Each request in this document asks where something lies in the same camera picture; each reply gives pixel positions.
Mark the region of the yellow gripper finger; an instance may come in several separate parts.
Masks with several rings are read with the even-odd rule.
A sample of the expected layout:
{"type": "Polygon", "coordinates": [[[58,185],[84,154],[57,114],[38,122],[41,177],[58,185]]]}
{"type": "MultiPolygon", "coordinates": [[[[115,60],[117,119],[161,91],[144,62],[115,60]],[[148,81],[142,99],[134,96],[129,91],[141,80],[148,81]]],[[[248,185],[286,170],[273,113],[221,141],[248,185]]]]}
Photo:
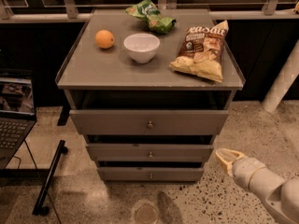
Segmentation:
{"type": "Polygon", "coordinates": [[[243,152],[228,148],[217,148],[215,157],[224,173],[229,176],[240,175],[244,171],[244,167],[240,162],[240,160],[246,158],[243,152]]]}

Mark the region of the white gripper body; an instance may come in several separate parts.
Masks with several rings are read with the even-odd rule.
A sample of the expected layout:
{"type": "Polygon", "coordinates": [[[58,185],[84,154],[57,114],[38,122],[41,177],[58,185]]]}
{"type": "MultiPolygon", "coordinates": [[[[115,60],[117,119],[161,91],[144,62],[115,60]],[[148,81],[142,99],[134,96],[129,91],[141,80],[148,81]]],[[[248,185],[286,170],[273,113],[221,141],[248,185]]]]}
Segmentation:
{"type": "Polygon", "coordinates": [[[255,158],[242,158],[234,162],[232,174],[234,182],[244,190],[249,190],[249,182],[253,175],[265,164],[255,158]]]}

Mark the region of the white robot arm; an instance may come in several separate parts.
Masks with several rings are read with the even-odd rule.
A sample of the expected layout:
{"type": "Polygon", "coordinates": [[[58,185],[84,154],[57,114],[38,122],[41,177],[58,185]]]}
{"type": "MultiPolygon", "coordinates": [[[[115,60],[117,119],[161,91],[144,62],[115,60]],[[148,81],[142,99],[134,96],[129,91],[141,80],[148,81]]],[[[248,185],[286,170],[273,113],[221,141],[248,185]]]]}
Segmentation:
{"type": "Polygon", "coordinates": [[[258,197],[278,224],[299,224],[299,178],[287,180],[236,150],[217,148],[215,156],[223,171],[258,197]]]}

